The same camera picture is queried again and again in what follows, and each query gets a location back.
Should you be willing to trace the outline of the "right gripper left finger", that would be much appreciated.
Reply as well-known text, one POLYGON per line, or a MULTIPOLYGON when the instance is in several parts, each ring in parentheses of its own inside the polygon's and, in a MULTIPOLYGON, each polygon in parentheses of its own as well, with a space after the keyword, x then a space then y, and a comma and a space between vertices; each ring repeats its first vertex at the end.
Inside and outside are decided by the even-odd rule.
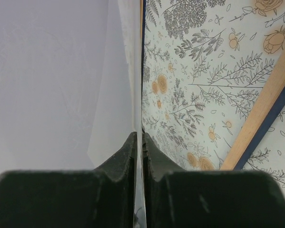
POLYGON ((134 226, 137 133, 93 170, 0 174, 0 228, 134 226))

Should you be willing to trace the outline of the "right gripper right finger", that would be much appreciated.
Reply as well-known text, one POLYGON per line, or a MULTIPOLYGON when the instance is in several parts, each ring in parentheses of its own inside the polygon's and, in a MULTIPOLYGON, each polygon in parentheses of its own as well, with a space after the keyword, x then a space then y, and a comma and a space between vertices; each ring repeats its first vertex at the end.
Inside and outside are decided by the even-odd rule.
POLYGON ((186 171, 143 134, 149 228, 285 228, 285 199, 262 171, 186 171))

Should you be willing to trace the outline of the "clear acrylic sheet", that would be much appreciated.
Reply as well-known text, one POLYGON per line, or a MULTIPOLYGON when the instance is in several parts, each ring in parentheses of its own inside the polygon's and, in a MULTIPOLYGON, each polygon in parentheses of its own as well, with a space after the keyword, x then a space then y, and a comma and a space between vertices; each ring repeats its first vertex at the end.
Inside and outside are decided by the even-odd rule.
POLYGON ((98 182, 88 228, 135 227, 141 133, 141 3, 95 0, 85 32, 93 61, 93 123, 87 154, 98 182))

